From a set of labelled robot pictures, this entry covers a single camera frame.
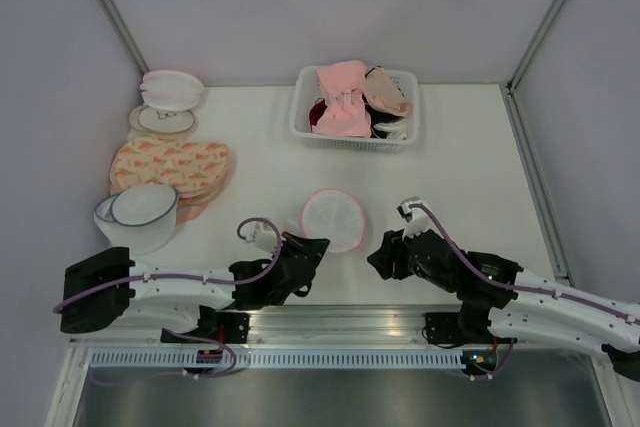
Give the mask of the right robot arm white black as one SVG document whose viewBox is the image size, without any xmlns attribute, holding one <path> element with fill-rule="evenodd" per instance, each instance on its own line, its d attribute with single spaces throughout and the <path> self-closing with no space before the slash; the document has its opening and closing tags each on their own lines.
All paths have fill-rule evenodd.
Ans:
<svg viewBox="0 0 640 427">
<path fill-rule="evenodd" d="M 433 230 L 388 231 L 368 263 L 384 280 L 420 278 L 452 293 L 457 313 L 441 315 L 432 345 L 530 341 L 577 351 L 639 378 L 639 307 L 540 278 L 495 254 L 464 251 Z"/>
</svg>

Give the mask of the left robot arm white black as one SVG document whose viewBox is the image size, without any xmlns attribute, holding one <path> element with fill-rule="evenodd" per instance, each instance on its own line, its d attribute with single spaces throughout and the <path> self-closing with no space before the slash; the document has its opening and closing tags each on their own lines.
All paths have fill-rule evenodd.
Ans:
<svg viewBox="0 0 640 427">
<path fill-rule="evenodd" d="M 132 260 L 126 247 L 109 248 L 66 269 L 63 300 L 54 309 L 60 329 L 74 335 L 111 326 L 168 329 L 209 342 L 220 311 L 260 310 L 308 295 L 330 242 L 289 232 L 281 240 L 271 259 L 202 273 L 172 272 Z"/>
</svg>

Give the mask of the white mesh laundry bag pink zipper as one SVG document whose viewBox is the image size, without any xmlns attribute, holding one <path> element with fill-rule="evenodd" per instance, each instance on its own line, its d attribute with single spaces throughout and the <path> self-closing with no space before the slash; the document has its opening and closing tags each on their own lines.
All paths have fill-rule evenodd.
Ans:
<svg viewBox="0 0 640 427">
<path fill-rule="evenodd" d="M 286 227 L 307 239 L 328 239 L 327 251 L 343 254 L 360 249 L 367 227 L 361 203 L 344 190 L 327 188 L 313 193 L 286 220 Z"/>
</svg>

